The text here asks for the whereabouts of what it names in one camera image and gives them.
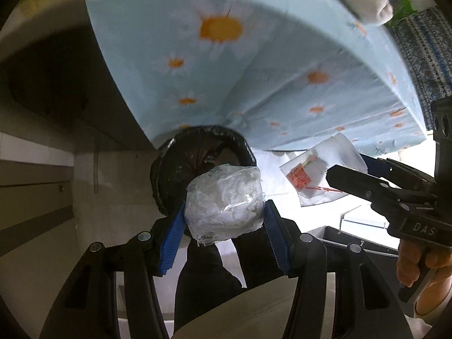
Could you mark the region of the person's right hand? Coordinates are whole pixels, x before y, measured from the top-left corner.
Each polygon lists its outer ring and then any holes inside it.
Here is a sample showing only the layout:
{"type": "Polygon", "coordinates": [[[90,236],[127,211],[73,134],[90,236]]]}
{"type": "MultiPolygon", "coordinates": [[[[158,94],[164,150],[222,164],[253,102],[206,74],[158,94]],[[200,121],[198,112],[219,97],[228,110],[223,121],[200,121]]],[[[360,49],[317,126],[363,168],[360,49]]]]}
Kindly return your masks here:
{"type": "Polygon", "coordinates": [[[421,270],[434,270],[430,285],[451,280],[451,250],[444,247],[428,249],[420,243],[400,240],[397,258],[397,278],[411,287],[421,277],[421,270]]]}

